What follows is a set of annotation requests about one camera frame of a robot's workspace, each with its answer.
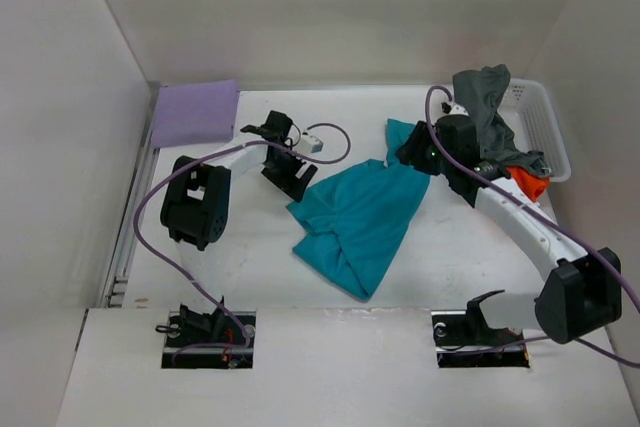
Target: orange cloth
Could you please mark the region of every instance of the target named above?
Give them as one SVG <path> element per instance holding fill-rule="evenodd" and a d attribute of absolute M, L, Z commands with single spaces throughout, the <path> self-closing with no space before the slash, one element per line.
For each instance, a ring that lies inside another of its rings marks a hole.
<path fill-rule="evenodd" d="M 518 183 L 524 195 L 529 197 L 533 202 L 538 200 L 538 197 L 547 190 L 551 182 L 550 179 L 540 179 L 531 175 L 522 167 L 507 167 L 507 170 L 511 173 L 511 177 Z"/>

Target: teal cloth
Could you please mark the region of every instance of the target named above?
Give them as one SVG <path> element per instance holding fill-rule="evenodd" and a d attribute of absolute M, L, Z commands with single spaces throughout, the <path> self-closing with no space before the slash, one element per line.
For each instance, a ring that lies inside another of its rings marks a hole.
<path fill-rule="evenodd" d="M 395 151 L 414 125 L 387 121 L 387 164 L 367 160 L 307 189 L 287 206 L 307 231 L 293 252 L 361 300 L 376 291 L 420 206 L 430 177 L 402 165 Z"/>

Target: folded purple cloth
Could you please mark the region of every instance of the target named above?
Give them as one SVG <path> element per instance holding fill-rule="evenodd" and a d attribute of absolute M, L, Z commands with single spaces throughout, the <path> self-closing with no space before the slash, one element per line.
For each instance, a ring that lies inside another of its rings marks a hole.
<path fill-rule="evenodd" d="M 238 97 L 235 80 L 162 87 L 151 147 L 228 142 L 233 138 Z"/>

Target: white laundry basket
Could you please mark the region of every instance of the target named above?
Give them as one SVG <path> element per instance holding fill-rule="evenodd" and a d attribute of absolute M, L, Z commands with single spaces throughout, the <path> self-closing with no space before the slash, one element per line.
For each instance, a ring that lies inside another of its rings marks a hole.
<path fill-rule="evenodd" d="M 558 121 L 544 86 L 538 82 L 511 79 L 498 112 L 515 133 L 522 151 L 541 150 L 551 167 L 552 182 L 564 182 L 571 166 Z"/>

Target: white wall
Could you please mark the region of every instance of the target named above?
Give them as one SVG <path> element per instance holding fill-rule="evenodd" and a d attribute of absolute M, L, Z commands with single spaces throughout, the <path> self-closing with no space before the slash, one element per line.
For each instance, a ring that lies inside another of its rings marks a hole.
<path fill-rule="evenodd" d="M 568 225 L 622 259 L 640 289 L 640 0 L 569 0 L 527 77 L 551 90 L 573 176 L 554 185 Z M 640 316 L 629 302 L 611 328 L 618 351 L 640 360 Z M 640 405 L 640 373 L 624 371 Z"/>
<path fill-rule="evenodd" d="M 148 79 L 244 85 L 522 75 L 566 0 L 108 0 Z"/>
<path fill-rule="evenodd" d="M 55 425 L 149 93 L 103 0 L 0 0 L 0 425 Z"/>

